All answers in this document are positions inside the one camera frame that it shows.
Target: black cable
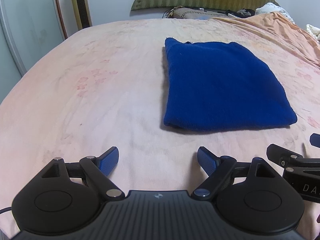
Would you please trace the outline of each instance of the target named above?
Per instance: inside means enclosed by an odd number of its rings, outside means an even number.
[[[10,210],[11,210],[11,207],[0,209],[0,214],[5,213],[5,212],[10,211]]]

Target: bed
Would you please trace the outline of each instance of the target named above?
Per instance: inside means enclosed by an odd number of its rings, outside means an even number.
[[[298,122],[215,133],[164,126],[167,37],[235,41],[248,48],[282,84]],[[84,29],[39,60],[0,105],[0,209],[11,206],[52,158],[77,162],[111,146],[118,147],[120,158],[110,178],[125,193],[191,192],[206,178],[196,160],[200,146],[241,162],[267,159],[272,143],[315,158],[320,151],[308,140],[320,131],[319,109],[320,45],[279,13],[122,21]],[[320,232],[319,214],[320,204],[305,202],[298,232],[308,240]],[[9,237],[19,231],[10,212],[0,216],[0,229]]]

